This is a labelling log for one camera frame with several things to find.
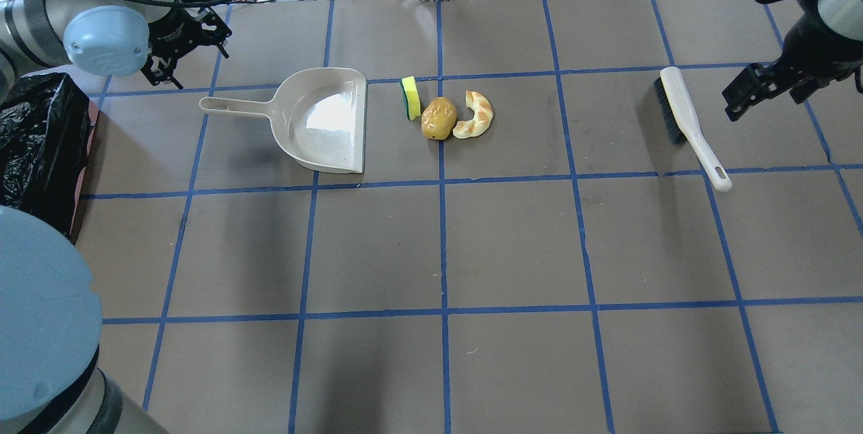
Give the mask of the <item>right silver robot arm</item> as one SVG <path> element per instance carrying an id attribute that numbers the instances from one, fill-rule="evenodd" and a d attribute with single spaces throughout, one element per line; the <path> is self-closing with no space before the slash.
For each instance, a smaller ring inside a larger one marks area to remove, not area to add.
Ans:
<path id="1" fill-rule="evenodd" d="M 761 5 L 785 0 L 755 0 Z M 730 121 L 742 118 L 748 109 L 764 100 L 789 94 L 796 103 L 833 82 L 854 78 L 861 85 L 861 0 L 796 0 L 802 16 L 785 35 L 781 55 L 772 63 L 753 62 L 722 90 L 725 114 Z M 398 73 L 418 71 L 423 78 L 449 78 L 438 66 L 442 44 L 438 38 L 438 10 L 416 8 L 419 21 L 398 21 L 397 13 L 385 13 L 382 22 L 373 22 L 365 12 L 359 16 L 332 16 L 326 50 L 329 63 L 360 63 L 377 78 L 395 78 Z M 509 78 L 543 77 L 558 72 L 574 75 L 580 69 L 563 64 L 563 42 L 549 41 L 548 50 L 539 49 L 539 27 L 545 19 L 533 11 L 517 16 L 521 27 L 504 40 L 502 32 L 489 37 L 476 31 L 466 43 L 491 43 L 488 56 L 478 65 L 467 63 L 480 51 L 463 50 L 451 77 Z"/>

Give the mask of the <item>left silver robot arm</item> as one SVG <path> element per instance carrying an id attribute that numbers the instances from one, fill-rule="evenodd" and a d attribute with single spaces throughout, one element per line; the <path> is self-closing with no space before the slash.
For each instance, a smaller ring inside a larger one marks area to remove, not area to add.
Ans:
<path id="1" fill-rule="evenodd" d="M 2 99 L 27 74 L 74 65 L 93 75 L 173 81 L 177 61 L 222 49 L 219 0 L 5 0 Z M 2 207 L 2 432 L 163 433 L 99 369 L 90 271 L 41 219 Z"/>

